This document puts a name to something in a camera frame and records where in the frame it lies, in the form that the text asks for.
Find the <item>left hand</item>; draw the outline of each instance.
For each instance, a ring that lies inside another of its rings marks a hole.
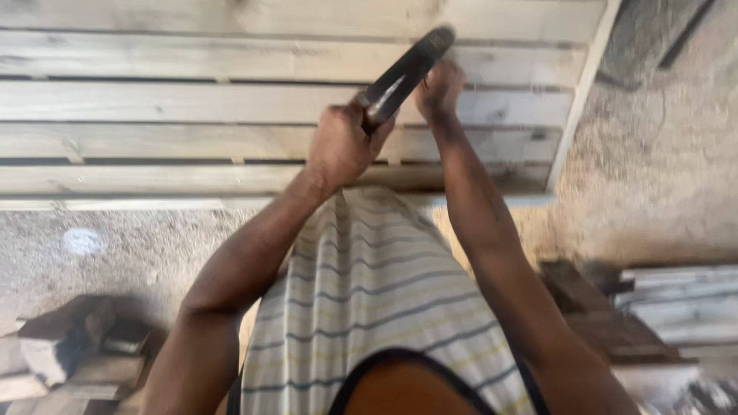
[[[319,182],[327,195],[361,176],[382,150],[395,128],[395,117],[381,124],[369,137],[362,129],[364,110],[356,102],[329,106],[320,117],[306,173]]]

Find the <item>striped shirt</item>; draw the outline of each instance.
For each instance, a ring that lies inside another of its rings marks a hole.
[[[261,301],[241,413],[326,414],[357,365],[395,348],[450,369],[498,414],[535,414],[500,324],[435,225],[387,189],[344,190]]]

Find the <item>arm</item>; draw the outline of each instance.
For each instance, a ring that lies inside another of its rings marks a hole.
[[[372,137],[356,104],[321,117],[305,168],[213,254],[182,301],[147,381],[141,414],[213,414],[238,376],[238,325],[272,285],[308,217],[374,161],[394,127]]]
[[[456,117],[460,69],[437,65],[415,91],[441,153],[449,219],[480,290],[553,414],[637,414],[610,371],[567,327],[525,258],[502,195]]]

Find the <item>concrete floor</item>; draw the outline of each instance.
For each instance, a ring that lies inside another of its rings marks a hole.
[[[738,1],[718,0],[670,73],[636,93],[594,86],[559,201],[513,212],[531,261],[738,261],[736,21]],[[253,214],[0,213],[0,333],[93,292],[169,324],[200,266]],[[445,208],[433,214],[453,238]],[[71,229],[93,233],[65,239]]]

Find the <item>wooden pallet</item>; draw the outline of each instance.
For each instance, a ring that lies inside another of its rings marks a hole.
[[[262,205],[320,112],[442,22],[469,139],[510,202],[544,201],[619,2],[0,0],[0,209]],[[357,184],[444,200],[411,102]]]

